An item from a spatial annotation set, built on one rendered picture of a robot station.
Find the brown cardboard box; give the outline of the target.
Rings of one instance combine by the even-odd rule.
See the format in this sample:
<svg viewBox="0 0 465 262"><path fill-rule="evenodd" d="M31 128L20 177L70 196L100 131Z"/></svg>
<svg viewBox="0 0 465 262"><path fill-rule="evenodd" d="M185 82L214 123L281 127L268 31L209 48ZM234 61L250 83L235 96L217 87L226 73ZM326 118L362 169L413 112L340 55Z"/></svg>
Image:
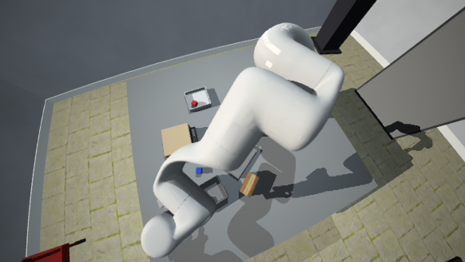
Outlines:
<svg viewBox="0 0 465 262"><path fill-rule="evenodd" d="M252 195L253 189L255 188L258 180L259 180L258 176L249 172L246 178L244 179L244 182L242 186L240 187L239 191L243 193L244 195L250 197Z"/></svg>

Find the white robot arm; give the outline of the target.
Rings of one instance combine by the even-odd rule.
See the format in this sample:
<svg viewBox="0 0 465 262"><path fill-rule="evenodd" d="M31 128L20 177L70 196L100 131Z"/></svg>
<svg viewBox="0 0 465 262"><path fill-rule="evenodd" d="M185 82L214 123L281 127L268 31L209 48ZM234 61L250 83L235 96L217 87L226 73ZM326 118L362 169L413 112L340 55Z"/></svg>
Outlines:
<svg viewBox="0 0 465 262"><path fill-rule="evenodd" d="M256 67L238 75L203 138L161 166L153 191L165 212L143 228L146 254L167 256L215 213L216 201L182 171L186 161L233 171L263 135L290 151L316 138L335 106L344 71L314 51L310 35L296 24L281 23L260 37Z"/></svg>

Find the light wooden cabinet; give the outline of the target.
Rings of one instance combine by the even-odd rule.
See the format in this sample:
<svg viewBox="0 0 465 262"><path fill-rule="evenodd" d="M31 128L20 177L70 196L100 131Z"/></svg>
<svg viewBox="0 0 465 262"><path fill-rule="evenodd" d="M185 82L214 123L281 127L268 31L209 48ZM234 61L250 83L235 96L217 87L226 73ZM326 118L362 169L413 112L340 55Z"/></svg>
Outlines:
<svg viewBox="0 0 465 262"><path fill-rule="evenodd" d="M161 130L165 157L169 157L185 145L194 143L192 129L198 142L196 128L191 128L188 123Z"/></svg>

